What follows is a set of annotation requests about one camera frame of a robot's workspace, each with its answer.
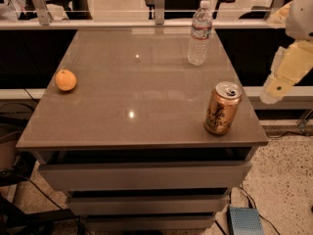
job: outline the floor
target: floor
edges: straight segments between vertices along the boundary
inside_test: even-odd
[[[252,169],[243,182],[244,189],[254,199],[259,213],[275,225],[280,234],[310,235],[313,230],[313,121],[306,130],[311,136],[301,133],[296,120],[262,120],[262,126],[270,141],[260,147],[252,158]],[[56,192],[36,172],[31,179],[62,208],[66,208],[64,196]],[[14,204],[26,213],[55,210],[56,208],[29,182],[20,183]],[[234,188],[231,206],[248,207],[246,195]],[[229,234],[226,210],[217,214],[216,219]],[[269,222],[262,219],[265,235],[278,234]],[[73,221],[56,223],[53,235],[74,235],[77,226]],[[205,230],[167,230],[164,235],[220,235],[216,224]],[[121,232],[97,232],[95,235],[120,235]]]

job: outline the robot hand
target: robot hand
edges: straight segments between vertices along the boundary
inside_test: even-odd
[[[280,47],[274,57],[271,74],[260,94],[265,104],[282,100],[313,69],[313,0],[293,0],[290,3],[286,34],[295,42],[288,49]]]

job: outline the soda can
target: soda can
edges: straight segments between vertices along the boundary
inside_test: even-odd
[[[220,82],[212,90],[206,111],[205,129],[213,134],[224,135],[230,128],[240,102],[242,89],[233,82]]]

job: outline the clear plastic bottle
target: clear plastic bottle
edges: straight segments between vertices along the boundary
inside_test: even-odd
[[[202,0],[193,17],[188,47],[188,62],[190,64],[201,66],[204,63],[211,29],[210,3],[207,0]]]

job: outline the orange fruit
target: orange fruit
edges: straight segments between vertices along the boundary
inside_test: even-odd
[[[62,91],[72,90],[77,83],[76,76],[67,69],[59,70],[56,74],[56,84]]]

